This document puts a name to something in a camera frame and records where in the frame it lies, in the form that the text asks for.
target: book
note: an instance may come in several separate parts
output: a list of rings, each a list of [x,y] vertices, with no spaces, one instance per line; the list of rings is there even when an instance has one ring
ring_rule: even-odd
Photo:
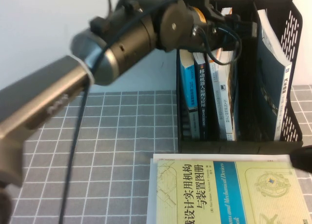
[[[147,224],[312,223],[287,155],[154,154]]]
[[[268,140],[280,140],[292,63],[271,28],[265,10],[259,10],[255,77],[256,115]]]
[[[233,60],[234,51],[222,51],[220,61],[228,63]],[[220,65],[218,69],[220,99],[222,105],[222,112],[224,116],[226,137],[228,141],[236,140],[236,133],[234,127],[234,102],[237,76],[236,64]]]
[[[183,86],[184,99],[188,108],[191,136],[192,139],[200,138],[196,81],[195,81],[195,66],[192,53],[187,50],[180,50],[180,71]]]
[[[223,8],[221,10],[221,14],[223,16],[232,14],[232,8]],[[222,48],[219,48],[215,51],[212,51],[212,54],[217,60],[220,60],[221,57]],[[207,60],[209,63],[209,69],[211,73],[211,80],[213,83],[213,91],[214,91],[214,101],[215,101],[215,107],[216,107],[216,113],[219,123],[219,134],[221,140],[227,140],[227,132],[225,128],[225,122],[224,122],[224,113],[222,110],[222,104],[221,104],[221,94],[220,94],[220,84],[219,84],[219,65],[216,64],[208,55]]]
[[[195,79],[198,99],[199,133],[201,140],[208,139],[207,97],[206,97],[206,61],[203,53],[194,52]]]

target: wire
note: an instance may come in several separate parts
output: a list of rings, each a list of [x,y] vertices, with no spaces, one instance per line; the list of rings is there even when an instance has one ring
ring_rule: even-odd
[[[112,0],[108,0],[108,16],[113,13]]]
[[[74,136],[73,136],[72,146],[71,146],[68,165],[67,165],[67,173],[66,173],[65,185],[64,185],[64,190],[63,190],[62,205],[60,208],[58,224],[63,224],[66,202],[67,202],[67,196],[68,196],[68,191],[69,191],[69,181],[70,181],[71,175],[72,175],[74,154],[75,154],[76,144],[77,144],[77,140],[78,140],[78,134],[79,134],[80,126],[81,126],[81,122],[82,122],[83,112],[84,112],[84,108],[85,108],[86,102],[87,102],[88,93],[89,93],[89,86],[84,90],[84,94],[83,94],[83,97],[81,100],[80,109],[79,109],[79,113],[78,113],[78,119],[76,121],[75,132],[74,132]]]
[[[146,9],[142,13],[138,14],[135,18],[133,18],[133,20],[131,20],[130,22],[125,24],[124,27],[122,29],[120,29],[116,33],[116,35],[110,40],[110,42],[108,42],[106,44],[106,46],[102,49],[102,51],[101,51],[97,61],[94,64],[94,68],[91,70],[92,74],[95,74],[96,71],[98,70],[100,64],[102,63],[102,60],[104,58],[104,54],[107,51],[107,49],[109,49],[116,41],[118,41],[118,39],[121,36],[123,36],[126,32],[128,32],[128,30],[131,29],[134,25],[136,25],[136,23],[138,23],[143,17],[145,17],[145,16],[155,12],[159,8],[165,7],[165,6],[171,4],[171,3],[175,2],[175,1],[178,1],[178,0],[164,0],[159,5],[155,5],[155,6],[151,7],[151,8]],[[108,4],[109,4],[108,6],[109,6],[109,16],[110,16],[110,14],[112,13],[112,1],[108,0]],[[78,141],[80,125],[81,125],[81,122],[82,122],[84,108],[85,108],[85,105],[86,105],[86,102],[87,102],[88,92],[89,92],[89,88],[86,88],[85,91],[84,91],[82,100],[81,100],[79,114],[78,114],[78,119],[77,119],[77,122],[76,122],[76,127],[75,127],[74,136],[73,136],[70,156],[69,156],[68,165],[67,165],[65,186],[64,186],[64,191],[63,191],[63,196],[62,196],[62,204],[61,204],[60,215],[59,215],[59,220],[58,220],[59,224],[63,224],[64,214],[65,214],[65,209],[66,209],[67,196],[68,196],[68,191],[69,191],[69,181],[70,181],[70,178],[71,178],[72,165],[73,165],[73,161],[74,161],[75,148],[76,148],[76,144],[77,144],[77,141]]]
[[[235,57],[233,60],[231,60],[231,61],[229,61],[229,62],[227,62],[227,63],[222,63],[222,62],[220,62],[220,61],[212,54],[212,51],[211,51],[211,48],[210,48],[210,46],[209,46],[208,39],[207,39],[207,36],[206,36],[205,31],[204,31],[201,27],[198,27],[198,30],[200,30],[199,35],[200,35],[200,36],[202,37],[202,39],[203,39],[203,42],[204,42],[204,44],[205,44],[205,47],[206,47],[206,50],[207,50],[206,52],[207,52],[208,56],[209,56],[215,63],[217,63],[217,64],[219,64],[219,65],[228,65],[228,64],[231,64],[231,63],[236,62],[236,61],[240,58],[240,56],[241,56],[241,54],[242,54],[242,40],[240,39],[239,35],[238,35],[233,29],[231,29],[230,27],[228,27],[228,26],[226,26],[226,25],[224,25],[224,24],[220,24],[220,23],[216,24],[216,29],[221,30],[221,31],[223,31],[223,32],[226,32],[227,34],[231,35],[231,37],[233,37],[233,38],[236,40],[236,42],[238,42],[238,53],[237,53],[236,57]]]
[[[97,72],[98,68],[100,67],[100,64],[103,61],[104,54],[107,51],[107,49],[109,49],[115,42],[117,42],[121,36],[123,36],[126,32],[128,32],[129,29],[131,29],[134,25],[136,25],[143,17],[155,12],[159,8],[168,6],[169,4],[176,2],[176,1],[178,1],[178,0],[164,0],[163,2],[161,2],[158,5],[147,8],[142,13],[138,14],[135,18],[133,18],[133,20],[131,20],[127,24],[125,24],[124,27],[121,28],[115,34],[115,36],[106,44],[106,46],[102,49],[100,55],[98,56],[97,61],[94,64],[94,68],[91,70],[92,74],[95,74]]]

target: yellow book cover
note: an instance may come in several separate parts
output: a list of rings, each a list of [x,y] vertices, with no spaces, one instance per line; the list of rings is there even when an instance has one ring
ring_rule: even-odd
[[[163,160],[157,224],[312,224],[287,162]]]

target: table surface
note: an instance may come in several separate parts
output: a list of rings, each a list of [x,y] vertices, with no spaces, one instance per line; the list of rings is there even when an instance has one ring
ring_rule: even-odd
[[[24,146],[24,184],[9,186],[12,224],[58,223],[81,97]],[[292,107],[312,144],[312,86],[294,86]],[[92,93],[88,97],[66,209],[66,224],[145,224],[150,158],[177,151],[175,91]],[[312,214],[312,177],[297,172]]]

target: white wall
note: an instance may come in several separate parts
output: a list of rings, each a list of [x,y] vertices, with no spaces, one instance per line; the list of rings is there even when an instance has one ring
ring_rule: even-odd
[[[312,3],[294,2],[304,27],[293,83],[312,84]],[[0,0],[0,89],[66,54],[71,37],[106,14],[107,0]],[[169,90],[175,83],[175,54],[155,51],[112,85],[93,91]]]

